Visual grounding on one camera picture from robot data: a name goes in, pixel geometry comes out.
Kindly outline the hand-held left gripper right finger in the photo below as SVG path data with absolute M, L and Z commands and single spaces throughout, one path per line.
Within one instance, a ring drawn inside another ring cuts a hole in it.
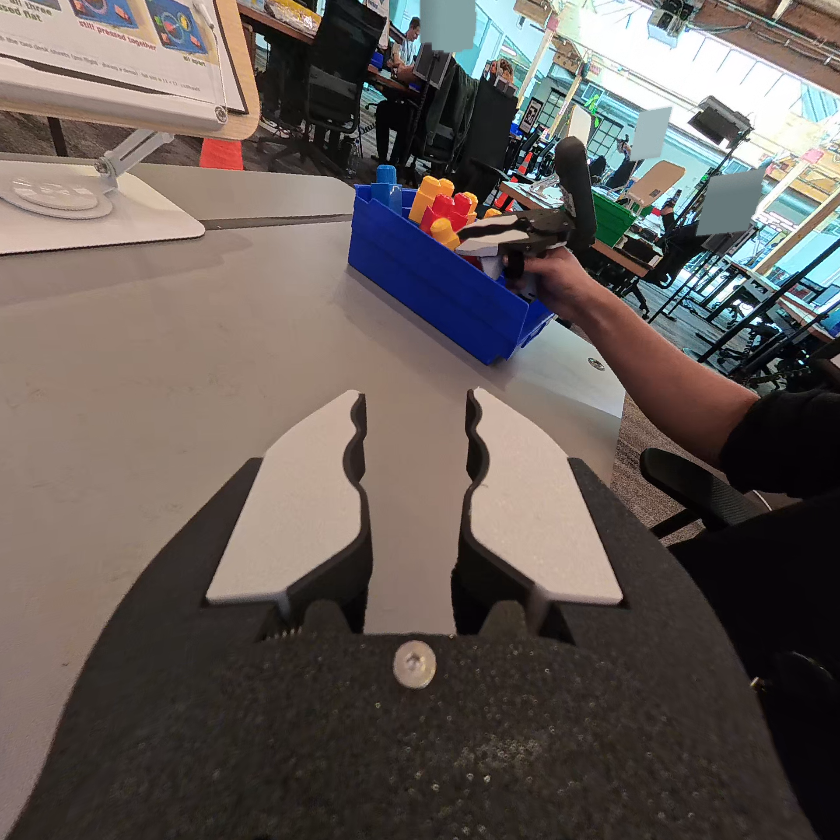
M 451 583 L 456 626 L 476 633 L 500 602 L 536 634 L 559 634 L 561 604 L 624 596 L 573 470 L 540 426 L 488 390 L 468 391 L 467 474 Z

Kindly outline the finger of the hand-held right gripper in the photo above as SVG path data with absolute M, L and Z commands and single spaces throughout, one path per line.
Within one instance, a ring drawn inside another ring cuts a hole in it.
M 464 239 L 455 253 L 476 263 L 488 277 L 523 277 L 526 250 L 526 236 L 492 236 Z
M 486 215 L 458 231 L 461 241 L 501 236 L 503 241 L 522 241 L 554 235 L 560 230 L 559 210 L 526 210 Z

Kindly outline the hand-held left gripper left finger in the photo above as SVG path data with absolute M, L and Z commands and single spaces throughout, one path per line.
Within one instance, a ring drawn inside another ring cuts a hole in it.
M 290 427 L 261 459 L 206 591 L 213 606 L 272 604 L 288 627 L 339 606 L 360 634 L 373 569 L 365 395 L 348 390 Z

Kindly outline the red mega block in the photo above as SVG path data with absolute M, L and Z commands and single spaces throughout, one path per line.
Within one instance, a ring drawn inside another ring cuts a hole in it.
M 436 195 L 433 202 L 425 209 L 419 227 L 427 234 L 439 219 L 447 219 L 453 231 L 457 233 L 465 226 L 476 221 L 477 198 L 473 193 L 461 192 L 454 196 Z

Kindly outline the blue plastic bin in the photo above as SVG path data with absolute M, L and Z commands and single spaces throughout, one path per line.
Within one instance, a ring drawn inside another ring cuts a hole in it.
M 483 364 L 508 361 L 554 315 L 528 302 L 356 185 L 349 265 Z

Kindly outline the person's right forearm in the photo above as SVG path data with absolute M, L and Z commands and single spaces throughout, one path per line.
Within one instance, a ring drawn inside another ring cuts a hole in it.
M 647 419 L 730 486 L 838 497 L 838 394 L 759 396 L 692 360 L 595 283 L 574 320 Z

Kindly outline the person's right hand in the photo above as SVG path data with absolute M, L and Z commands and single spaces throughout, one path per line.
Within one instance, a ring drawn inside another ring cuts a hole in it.
M 517 278 L 511 273 L 511 259 L 507 258 L 505 271 L 508 289 L 523 294 L 532 288 L 547 309 L 584 331 L 622 309 L 615 295 L 594 280 L 564 246 L 525 257 L 523 272 Z

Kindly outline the green plastic bin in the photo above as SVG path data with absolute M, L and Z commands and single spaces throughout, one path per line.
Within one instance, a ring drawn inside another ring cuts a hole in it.
M 595 239 L 609 248 L 614 248 L 628 232 L 637 218 L 635 204 L 622 205 L 611 197 L 593 189 L 592 201 L 595 210 Z

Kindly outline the ceiling projector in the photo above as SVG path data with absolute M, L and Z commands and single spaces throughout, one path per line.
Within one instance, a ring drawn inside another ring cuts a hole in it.
M 703 2 L 654 1 L 653 4 L 647 21 L 648 36 L 666 42 L 679 38 Z

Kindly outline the person's torso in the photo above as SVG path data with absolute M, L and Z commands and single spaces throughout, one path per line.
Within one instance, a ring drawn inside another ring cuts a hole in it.
M 819 838 L 839 838 L 838 491 L 669 550 L 757 679 L 773 745 Z

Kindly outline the orange traffic cone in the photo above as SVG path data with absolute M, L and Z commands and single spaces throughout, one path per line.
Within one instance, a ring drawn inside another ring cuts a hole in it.
M 203 139 L 198 165 L 208 170 L 243 172 L 242 141 Z

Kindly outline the instruction sheet on white stand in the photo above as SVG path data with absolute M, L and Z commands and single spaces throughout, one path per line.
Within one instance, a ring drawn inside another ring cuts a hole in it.
M 2 256 L 200 238 L 204 226 L 130 169 L 176 135 L 245 140 L 256 131 L 259 98 L 236 2 L 215 2 L 247 113 L 226 106 L 86 80 L 2 57 L 2 110 L 132 130 L 97 159 L 1 163 Z

